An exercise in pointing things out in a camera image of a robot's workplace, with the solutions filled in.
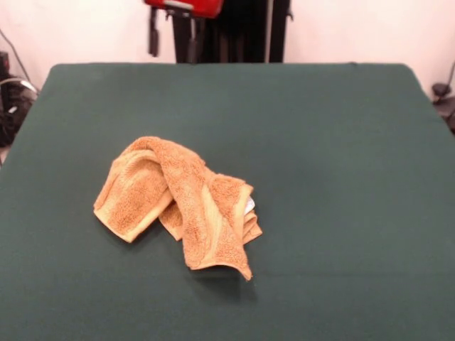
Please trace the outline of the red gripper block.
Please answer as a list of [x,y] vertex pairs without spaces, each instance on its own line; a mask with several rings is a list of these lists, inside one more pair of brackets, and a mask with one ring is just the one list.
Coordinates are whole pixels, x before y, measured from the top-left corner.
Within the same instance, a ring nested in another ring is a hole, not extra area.
[[223,0],[144,0],[146,5],[162,9],[170,15],[215,18],[223,7]]

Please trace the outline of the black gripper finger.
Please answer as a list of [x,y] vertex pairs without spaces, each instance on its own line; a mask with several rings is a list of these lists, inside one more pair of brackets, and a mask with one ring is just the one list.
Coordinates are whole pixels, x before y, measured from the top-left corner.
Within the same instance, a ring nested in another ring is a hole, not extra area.
[[188,62],[191,64],[197,63],[197,24],[194,17],[190,19],[190,39],[188,42]]
[[158,9],[152,6],[150,8],[148,40],[148,53],[152,57],[159,56],[159,31],[156,28],[157,13]]

